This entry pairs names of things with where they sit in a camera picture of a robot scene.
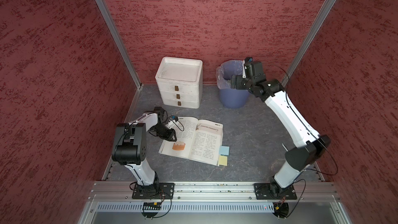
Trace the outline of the magazine book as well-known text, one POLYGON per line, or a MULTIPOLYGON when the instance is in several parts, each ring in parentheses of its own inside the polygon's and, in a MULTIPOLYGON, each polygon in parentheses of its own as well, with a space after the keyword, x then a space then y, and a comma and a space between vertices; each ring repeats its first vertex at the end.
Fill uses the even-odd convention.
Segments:
POLYGON ((194 117, 178 118, 176 142, 163 141, 159 153, 218 166, 223 124, 194 117))

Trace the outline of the blue sticky note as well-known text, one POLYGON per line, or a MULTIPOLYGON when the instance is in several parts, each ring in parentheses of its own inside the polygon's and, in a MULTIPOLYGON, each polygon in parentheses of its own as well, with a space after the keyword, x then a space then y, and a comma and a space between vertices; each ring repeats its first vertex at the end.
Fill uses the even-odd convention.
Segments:
POLYGON ((219 154, 221 156, 229 156, 229 153, 230 153, 230 147, 229 146, 220 146, 219 154))

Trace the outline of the yellow sticky note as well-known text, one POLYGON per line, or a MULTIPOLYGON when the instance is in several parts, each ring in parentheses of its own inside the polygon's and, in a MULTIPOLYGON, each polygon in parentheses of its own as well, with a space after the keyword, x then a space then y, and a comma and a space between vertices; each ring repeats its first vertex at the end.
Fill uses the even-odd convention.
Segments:
POLYGON ((228 165, 228 157, 220 155, 218 159, 218 165, 219 166, 227 166, 228 165))

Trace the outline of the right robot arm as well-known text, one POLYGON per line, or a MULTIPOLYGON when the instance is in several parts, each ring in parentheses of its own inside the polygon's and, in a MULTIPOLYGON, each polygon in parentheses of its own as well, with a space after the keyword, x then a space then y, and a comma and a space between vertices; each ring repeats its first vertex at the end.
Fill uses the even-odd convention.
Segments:
POLYGON ((242 75, 233 75, 231 88, 247 90, 260 98, 276 114, 293 140, 295 147, 285 153, 286 161, 270 181, 271 193, 279 196, 322 156, 330 139, 325 135, 321 136, 304 119, 278 80, 265 80, 264 75, 259 80, 255 76, 244 78, 242 75))

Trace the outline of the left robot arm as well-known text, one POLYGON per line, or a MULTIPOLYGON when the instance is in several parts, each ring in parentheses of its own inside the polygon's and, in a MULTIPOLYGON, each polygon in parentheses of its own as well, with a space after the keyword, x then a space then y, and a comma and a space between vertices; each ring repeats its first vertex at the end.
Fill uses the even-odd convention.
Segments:
POLYGON ((164 196, 157 173, 150 167, 147 155, 147 134, 164 141, 177 142, 176 131, 167 126, 166 110, 157 106, 139 118, 116 127, 112 148, 112 161, 130 170, 136 178, 133 191, 137 196, 153 199, 164 196))

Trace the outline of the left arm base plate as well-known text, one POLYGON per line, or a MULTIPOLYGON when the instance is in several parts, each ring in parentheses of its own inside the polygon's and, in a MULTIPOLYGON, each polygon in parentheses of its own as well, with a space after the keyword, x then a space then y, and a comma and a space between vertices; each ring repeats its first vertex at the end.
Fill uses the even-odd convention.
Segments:
POLYGON ((175 184, 158 183, 150 186, 135 184, 131 190, 134 200, 170 200, 173 199, 175 184))

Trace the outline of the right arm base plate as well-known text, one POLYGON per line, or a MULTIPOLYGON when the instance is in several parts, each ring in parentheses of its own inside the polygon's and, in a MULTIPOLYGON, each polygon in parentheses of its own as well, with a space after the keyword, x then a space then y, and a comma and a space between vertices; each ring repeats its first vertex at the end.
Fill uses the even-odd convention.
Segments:
POLYGON ((281 188, 277 183, 255 183, 254 191, 257 200, 297 200, 293 185, 281 188))

